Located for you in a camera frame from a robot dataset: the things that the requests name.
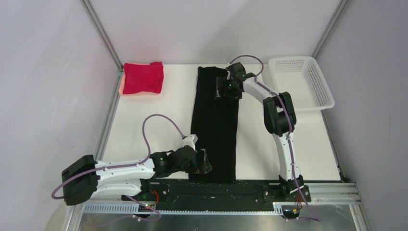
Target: red towel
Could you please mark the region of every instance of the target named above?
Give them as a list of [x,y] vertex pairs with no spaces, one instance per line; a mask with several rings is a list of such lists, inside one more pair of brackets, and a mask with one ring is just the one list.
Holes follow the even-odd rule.
[[125,85],[123,94],[135,94],[141,91],[161,93],[163,85],[163,64],[154,62],[150,65],[129,64],[123,66],[125,71]]

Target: white wall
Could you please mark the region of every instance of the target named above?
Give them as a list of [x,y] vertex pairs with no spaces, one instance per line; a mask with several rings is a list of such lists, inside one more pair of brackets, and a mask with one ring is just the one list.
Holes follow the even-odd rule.
[[338,2],[92,1],[122,62],[167,64],[222,64],[241,54],[266,63],[275,56],[310,55]]
[[61,171],[95,152],[117,70],[78,0],[2,1],[0,20],[0,227],[39,231]]
[[318,63],[341,166],[374,230],[406,230],[408,1],[352,1]]

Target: white plastic basket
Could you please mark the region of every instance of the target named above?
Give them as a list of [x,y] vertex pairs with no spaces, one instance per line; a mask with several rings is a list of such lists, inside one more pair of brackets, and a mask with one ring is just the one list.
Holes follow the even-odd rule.
[[290,93],[295,111],[317,111],[334,106],[334,99],[316,60],[308,56],[271,59],[273,90]]

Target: robotic arm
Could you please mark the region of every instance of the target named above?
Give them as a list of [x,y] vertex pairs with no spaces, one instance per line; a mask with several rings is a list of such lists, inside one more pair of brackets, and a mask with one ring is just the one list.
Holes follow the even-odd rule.
[[88,170],[96,170],[66,184],[63,188],[67,205],[77,205],[91,198],[112,198],[121,195],[136,196],[148,192],[148,179],[168,177],[183,171],[205,174],[212,170],[204,149],[195,150],[198,138],[191,134],[181,142],[176,151],[157,152],[142,160],[124,162],[95,161],[85,155],[62,172],[63,182]]
[[[292,159],[289,142],[293,147],[293,130],[296,124],[296,115],[293,108],[291,96],[288,92],[280,93],[279,96],[289,114],[292,132],[289,134],[289,124],[284,112],[278,112],[278,107],[282,108],[279,99],[262,84],[255,81],[253,73],[246,73],[241,63],[234,63],[227,67],[228,76],[217,78],[216,98],[227,98],[237,100],[242,98],[242,92],[246,92],[255,97],[264,107],[264,123],[267,131],[272,134],[278,149],[280,162],[279,180],[285,194],[291,194],[298,190],[292,173]],[[293,150],[294,175],[304,187],[303,177],[296,164],[296,157]]]

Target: folded black garment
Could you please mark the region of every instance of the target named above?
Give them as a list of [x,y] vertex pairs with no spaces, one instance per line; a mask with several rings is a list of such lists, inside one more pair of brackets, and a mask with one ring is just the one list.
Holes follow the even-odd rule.
[[217,67],[199,67],[197,92],[191,121],[196,134],[196,149],[206,149],[213,170],[204,175],[190,174],[189,179],[207,183],[235,180],[238,100],[217,99],[216,78],[227,71]]

